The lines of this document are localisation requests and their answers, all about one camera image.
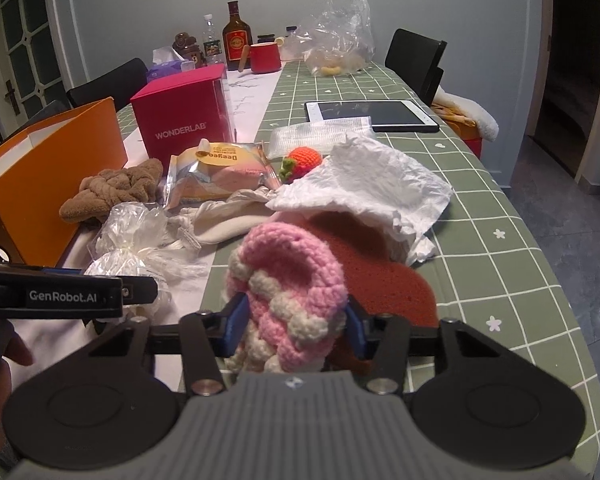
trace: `clear plastic bottle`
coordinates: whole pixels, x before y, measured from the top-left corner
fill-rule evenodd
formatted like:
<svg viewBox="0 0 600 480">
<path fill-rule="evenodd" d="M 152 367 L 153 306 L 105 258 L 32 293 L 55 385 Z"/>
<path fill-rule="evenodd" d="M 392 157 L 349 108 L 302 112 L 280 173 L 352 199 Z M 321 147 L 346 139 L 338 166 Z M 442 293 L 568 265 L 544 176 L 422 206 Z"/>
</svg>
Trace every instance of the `clear plastic bottle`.
<svg viewBox="0 0 600 480">
<path fill-rule="evenodd" d="M 222 53 L 222 39 L 216 33 L 216 28 L 213 24 L 213 16 L 205 15 L 206 29 L 203 48 L 205 50 L 206 64 L 211 66 L 216 63 L 226 63 L 224 54 Z"/>
</svg>

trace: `tablet screen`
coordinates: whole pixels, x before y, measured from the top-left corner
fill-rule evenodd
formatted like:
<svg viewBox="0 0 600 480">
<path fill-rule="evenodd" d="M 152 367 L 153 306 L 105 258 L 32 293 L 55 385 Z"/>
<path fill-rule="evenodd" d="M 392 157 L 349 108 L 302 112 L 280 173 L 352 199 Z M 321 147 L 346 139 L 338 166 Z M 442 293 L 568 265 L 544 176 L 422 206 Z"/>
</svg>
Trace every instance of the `tablet screen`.
<svg viewBox="0 0 600 480">
<path fill-rule="evenodd" d="M 320 102 L 318 107 L 323 119 L 370 116 L 373 126 L 423 124 L 422 120 L 400 101 Z"/>
</svg>

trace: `doorway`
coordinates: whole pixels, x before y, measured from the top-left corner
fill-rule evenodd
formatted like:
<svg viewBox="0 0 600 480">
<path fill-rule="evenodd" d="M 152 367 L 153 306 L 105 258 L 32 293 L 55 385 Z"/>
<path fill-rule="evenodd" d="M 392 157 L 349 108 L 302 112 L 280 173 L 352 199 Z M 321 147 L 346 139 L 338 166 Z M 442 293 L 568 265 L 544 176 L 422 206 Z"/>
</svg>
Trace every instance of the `doorway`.
<svg viewBox="0 0 600 480">
<path fill-rule="evenodd" d="M 571 176 L 600 97 L 600 0 L 553 0 L 550 56 L 533 138 Z"/>
<path fill-rule="evenodd" d="M 55 99 L 66 102 L 45 0 L 0 0 L 2 138 Z"/>
</svg>

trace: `brown bottle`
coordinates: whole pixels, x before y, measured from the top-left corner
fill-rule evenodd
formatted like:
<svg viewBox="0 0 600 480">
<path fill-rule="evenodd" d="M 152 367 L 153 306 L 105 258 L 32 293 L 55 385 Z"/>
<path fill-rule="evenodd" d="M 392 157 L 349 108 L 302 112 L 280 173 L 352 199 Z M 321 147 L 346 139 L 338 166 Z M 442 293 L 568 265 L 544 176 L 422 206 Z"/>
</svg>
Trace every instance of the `brown bottle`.
<svg viewBox="0 0 600 480">
<path fill-rule="evenodd" d="M 238 70 L 242 48 L 253 43 L 251 39 L 251 27 L 240 19 L 238 2 L 229 2 L 229 23 L 222 30 L 222 41 L 226 52 L 226 66 L 229 70 Z M 251 61 L 247 59 L 246 68 L 251 67 Z"/>
</svg>

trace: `pink yarn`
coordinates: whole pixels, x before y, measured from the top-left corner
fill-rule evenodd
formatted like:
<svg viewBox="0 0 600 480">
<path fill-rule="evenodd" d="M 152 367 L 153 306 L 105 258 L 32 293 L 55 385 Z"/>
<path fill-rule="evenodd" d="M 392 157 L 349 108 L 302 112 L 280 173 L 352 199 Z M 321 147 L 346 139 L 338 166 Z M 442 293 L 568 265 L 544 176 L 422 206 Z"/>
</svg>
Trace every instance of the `pink yarn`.
<svg viewBox="0 0 600 480">
<path fill-rule="evenodd" d="M 229 265 L 227 296 L 231 297 L 236 292 L 247 293 L 251 319 L 258 327 L 260 338 L 276 349 L 280 367 L 292 372 L 325 357 L 333 347 L 336 337 L 333 332 L 310 343 L 305 342 L 298 348 L 287 323 L 269 309 L 270 298 L 255 293 L 254 282 L 250 285 L 244 279 L 250 279 L 246 272 L 253 276 L 255 272 L 262 274 L 263 271 L 267 286 L 273 287 L 271 290 L 277 290 L 277 294 L 284 292 L 287 303 L 291 302 L 295 309 L 306 313 L 298 318 L 300 321 L 296 319 L 296 324 L 306 320 L 310 333 L 319 319 L 325 321 L 318 324 L 324 327 L 326 322 L 331 327 L 334 316 L 342 315 L 347 289 L 342 266 L 328 245 L 295 225 L 269 222 L 254 227 L 232 253 L 232 258 L 239 268 L 235 270 L 236 267 Z M 240 279 L 234 276 L 234 272 L 242 274 Z"/>
</svg>

